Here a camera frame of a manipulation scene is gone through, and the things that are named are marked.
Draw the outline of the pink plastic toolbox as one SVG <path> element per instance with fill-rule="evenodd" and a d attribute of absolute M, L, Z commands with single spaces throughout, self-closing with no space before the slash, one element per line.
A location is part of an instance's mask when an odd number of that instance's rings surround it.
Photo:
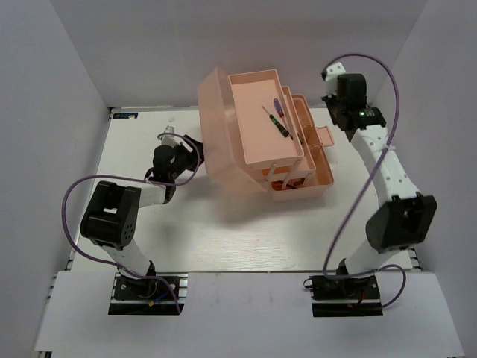
<path fill-rule="evenodd" d="M 282 121 L 275 98 L 293 139 L 262 109 Z M 198 108 L 206 173 L 229 192 L 294 201 L 318 198 L 334 184 L 325 152 L 334 144 L 332 133 L 315 125 L 305 97 L 282 85 L 277 70 L 229 75 L 216 67 L 198 87 Z M 301 178 L 302 186 L 286 187 Z"/>

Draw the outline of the medium brown hex key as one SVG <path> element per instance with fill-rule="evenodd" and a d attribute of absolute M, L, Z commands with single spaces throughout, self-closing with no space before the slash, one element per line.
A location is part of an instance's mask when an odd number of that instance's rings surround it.
<path fill-rule="evenodd" d="M 304 184 L 304 181 L 305 181 L 304 178 L 301 178 L 300 180 L 295 180 L 295 181 L 290 180 L 290 181 L 286 184 L 286 187 L 287 187 L 287 188 L 290 188 L 290 189 L 296 189 L 296 188 L 302 186 L 302 185 Z"/>

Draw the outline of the blue handled screwdriver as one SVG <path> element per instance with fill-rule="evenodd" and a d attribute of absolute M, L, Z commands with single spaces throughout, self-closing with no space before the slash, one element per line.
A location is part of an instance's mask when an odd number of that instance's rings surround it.
<path fill-rule="evenodd" d="M 284 115 L 284 112 L 283 112 L 282 105 L 279 102 L 279 99 L 275 98 L 273 100 L 273 103 L 274 103 L 274 108 L 275 108 L 277 114 L 279 115 L 280 118 L 283 118 L 285 115 Z"/>

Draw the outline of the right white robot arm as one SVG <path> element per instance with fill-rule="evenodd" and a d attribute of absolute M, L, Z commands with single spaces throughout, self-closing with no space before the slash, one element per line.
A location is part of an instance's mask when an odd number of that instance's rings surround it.
<path fill-rule="evenodd" d="M 378 108 L 353 106 L 334 95 L 323 97 L 323 101 L 332 123 L 347 135 L 366 166 L 369 177 L 365 186 L 374 187 L 379 205 L 366 222 L 366 240 L 336 271 L 337 290 L 351 298 L 363 289 L 362 277 L 425 240 L 437 202 L 433 195 L 424 195 L 405 172 L 388 143 L 391 135 Z"/>

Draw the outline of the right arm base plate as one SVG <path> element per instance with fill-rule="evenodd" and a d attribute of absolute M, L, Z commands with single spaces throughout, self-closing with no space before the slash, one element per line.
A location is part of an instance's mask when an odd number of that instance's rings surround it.
<path fill-rule="evenodd" d="M 303 287 L 311 292 L 314 318 L 382 316 L 382 303 L 375 276 L 362 279 L 328 280 L 310 276 Z"/>

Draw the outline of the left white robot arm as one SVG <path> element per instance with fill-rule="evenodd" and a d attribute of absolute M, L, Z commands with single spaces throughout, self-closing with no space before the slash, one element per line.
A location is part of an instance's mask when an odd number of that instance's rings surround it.
<path fill-rule="evenodd" d="M 184 172 L 196 174 L 204 162 L 203 144 L 190 136 L 162 135 L 154 149 L 152 167 L 137 186 L 121 186 L 110 180 L 97 183 L 80 224 L 80 234 L 107 252 L 120 273 L 132 278 L 140 297 L 157 290 L 154 264 L 137 245 L 134 235 L 139 210 L 169 203 Z"/>

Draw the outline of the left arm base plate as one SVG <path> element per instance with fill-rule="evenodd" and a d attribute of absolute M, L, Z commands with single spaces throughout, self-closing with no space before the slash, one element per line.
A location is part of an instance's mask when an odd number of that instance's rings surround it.
<path fill-rule="evenodd" d="M 140 283 L 115 275 L 108 309 L 110 316 L 178 316 L 169 288 L 162 282 Z"/>

